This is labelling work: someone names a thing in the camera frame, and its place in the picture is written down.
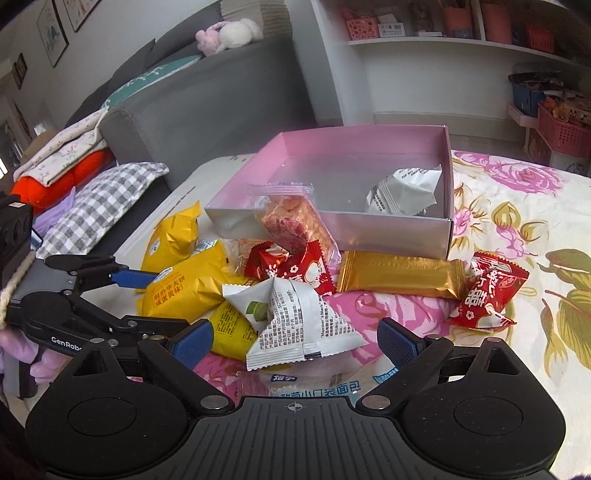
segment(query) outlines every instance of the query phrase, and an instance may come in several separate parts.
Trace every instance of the plush bunny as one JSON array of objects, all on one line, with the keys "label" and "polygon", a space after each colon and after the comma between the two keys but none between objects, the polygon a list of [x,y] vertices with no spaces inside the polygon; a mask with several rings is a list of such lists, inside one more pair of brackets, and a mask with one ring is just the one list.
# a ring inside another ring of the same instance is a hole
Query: plush bunny
[{"label": "plush bunny", "polygon": [[206,57],[219,53],[228,48],[237,48],[254,41],[261,41],[263,34],[261,27],[248,18],[237,22],[218,22],[205,32],[199,30],[195,34],[197,48]]},{"label": "plush bunny", "polygon": [[220,32],[218,30],[225,24],[226,22],[218,22],[209,27],[206,31],[199,30],[195,33],[197,48],[201,50],[206,57],[217,53],[217,49],[220,46]]}]

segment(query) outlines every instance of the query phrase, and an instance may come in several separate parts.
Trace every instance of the open box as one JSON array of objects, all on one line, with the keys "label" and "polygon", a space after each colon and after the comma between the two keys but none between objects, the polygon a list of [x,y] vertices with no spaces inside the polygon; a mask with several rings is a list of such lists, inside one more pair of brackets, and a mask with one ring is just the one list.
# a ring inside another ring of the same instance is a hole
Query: open box
[{"label": "open box", "polygon": [[[370,189],[399,168],[442,174],[424,216],[364,213]],[[285,132],[246,163],[205,208],[224,238],[268,238],[252,213],[249,183],[302,182],[341,250],[447,258],[453,169],[447,127],[360,125]]]}]

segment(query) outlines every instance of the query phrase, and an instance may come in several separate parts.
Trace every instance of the pink basket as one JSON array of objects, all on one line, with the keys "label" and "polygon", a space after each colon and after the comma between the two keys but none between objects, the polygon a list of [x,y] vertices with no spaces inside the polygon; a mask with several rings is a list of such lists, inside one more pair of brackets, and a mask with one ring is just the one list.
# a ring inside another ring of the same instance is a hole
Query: pink basket
[{"label": "pink basket", "polygon": [[377,18],[357,18],[347,20],[347,28],[351,40],[365,40],[367,38],[379,38]]},{"label": "pink basket", "polygon": [[538,131],[550,148],[572,157],[589,158],[591,130],[558,120],[541,102],[538,105]]}]

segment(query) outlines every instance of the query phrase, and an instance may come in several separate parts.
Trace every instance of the blue gripper pad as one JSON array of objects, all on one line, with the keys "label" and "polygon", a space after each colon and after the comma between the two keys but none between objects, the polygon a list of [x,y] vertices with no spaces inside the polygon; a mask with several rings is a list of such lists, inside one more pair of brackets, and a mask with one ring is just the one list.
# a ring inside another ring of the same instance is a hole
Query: blue gripper pad
[{"label": "blue gripper pad", "polygon": [[158,276],[157,273],[139,270],[121,270],[111,275],[111,280],[123,288],[145,289]]},{"label": "blue gripper pad", "polygon": [[378,325],[378,347],[395,367],[401,368],[425,349],[425,341],[390,317],[385,317]]},{"label": "blue gripper pad", "polygon": [[199,320],[168,340],[167,350],[191,370],[212,349],[213,325],[209,320]]}]

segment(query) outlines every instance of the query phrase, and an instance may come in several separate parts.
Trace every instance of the gold snack wrapper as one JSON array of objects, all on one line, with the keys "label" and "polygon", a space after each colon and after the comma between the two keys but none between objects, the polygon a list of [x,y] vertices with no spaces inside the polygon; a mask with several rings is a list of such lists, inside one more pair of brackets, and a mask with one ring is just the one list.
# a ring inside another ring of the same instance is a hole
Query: gold snack wrapper
[{"label": "gold snack wrapper", "polygon": [[162,272],[188,258],[195,250],[199,215],[201,205],[197,202],[182,212],[160,220],[148,242],[140,270]]},{"label": "gold snack wrapper", "polygon": [[345,252],[337,291],[370,290],[460,300],[465,293],[461,260]]},{"label": "gold snack wrapper", "polygon": [[212,352],[246,363],[246,354],[256,341],[256,332],[242,313],[224,301],[212,313]]},{"label": "gold snack wrapper", "polygon": [[233,273],[221,242],[164,269],[146,287],[139,315],[192,322],[223,302],[222,285],[256,281]]}]

